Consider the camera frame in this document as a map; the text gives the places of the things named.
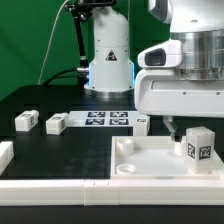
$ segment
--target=white platform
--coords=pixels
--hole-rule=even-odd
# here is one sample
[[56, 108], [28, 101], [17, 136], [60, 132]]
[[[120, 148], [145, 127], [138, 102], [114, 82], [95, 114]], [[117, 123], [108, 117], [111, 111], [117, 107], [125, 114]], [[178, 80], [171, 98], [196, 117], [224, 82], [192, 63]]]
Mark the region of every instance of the white platform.
[[[133, 154], [115, 154], [116, 140], [132, 138]], [[0, 205], [224, 205], [224, 166], [189, 174], [170, 137], [113, 137], [110, 180], [0, 181]], [[129, 175], [116, 166], [136, 166]]]

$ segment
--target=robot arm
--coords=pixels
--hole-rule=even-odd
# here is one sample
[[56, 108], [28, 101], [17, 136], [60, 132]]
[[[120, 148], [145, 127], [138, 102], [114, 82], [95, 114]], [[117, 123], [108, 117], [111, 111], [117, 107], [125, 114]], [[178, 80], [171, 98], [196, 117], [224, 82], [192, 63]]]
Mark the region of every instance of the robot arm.
[[171, 23], [172, 9], [169, 0], [149, 0], [148, 9], [160, 22]]

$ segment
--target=robot logo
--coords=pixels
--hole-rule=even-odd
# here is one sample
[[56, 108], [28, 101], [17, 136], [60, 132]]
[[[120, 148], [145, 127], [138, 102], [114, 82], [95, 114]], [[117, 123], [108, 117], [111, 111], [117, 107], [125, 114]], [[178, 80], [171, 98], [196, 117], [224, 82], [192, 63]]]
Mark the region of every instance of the robot logo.
[[117, 61], [117, 58], [112, 50], [110, 51], [109, 55], [107, 56], [106, 61]]

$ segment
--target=white plastic board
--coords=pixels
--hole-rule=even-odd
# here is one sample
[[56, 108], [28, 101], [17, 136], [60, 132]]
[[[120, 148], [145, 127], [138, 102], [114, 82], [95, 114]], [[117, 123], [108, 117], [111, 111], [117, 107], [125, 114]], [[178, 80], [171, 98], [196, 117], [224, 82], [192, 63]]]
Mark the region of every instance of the white plastic board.
[[71, 111], [68, 127], [133, 127], [137, 111]]
[[[133, 153], [129, 156], [120, 156], [117, 153], [117, 141], [122, 139], [129, 139], [134, 143]], [[170, 137], [128, 136], [112, 139], [112, 179], [219, 179], [224, 172], [224, 164], [215, 153], [208, 172], [192, 173], [190, 170], [185, 156], [175, 154], [175, 142]]]

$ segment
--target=black cable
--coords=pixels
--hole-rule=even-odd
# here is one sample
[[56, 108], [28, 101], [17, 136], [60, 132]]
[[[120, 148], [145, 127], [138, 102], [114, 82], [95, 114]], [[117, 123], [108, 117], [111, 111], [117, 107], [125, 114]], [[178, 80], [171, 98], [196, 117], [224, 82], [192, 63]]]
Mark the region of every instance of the black cable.
[[54, 79], [56, 79], [56, 78], [60, 78], [59, 76], [64, 75], [64, 74], [66, 74], [66, 73], [70, 73], [70, 72], [77, 72], [77, 69], [76, 69], [76, 68], [70, 68], [70, 69], [66, 69], [66, 70], [60, 71], [60, 72], [56, 73], [55, 75], [53, 75], [51, 78], [47, 79], [47, 80], [43, 83], [43, 85], [44, 85], [44, 86], [47, 86], [47, 85], [48, 85], [51, 81], [53, 81]]

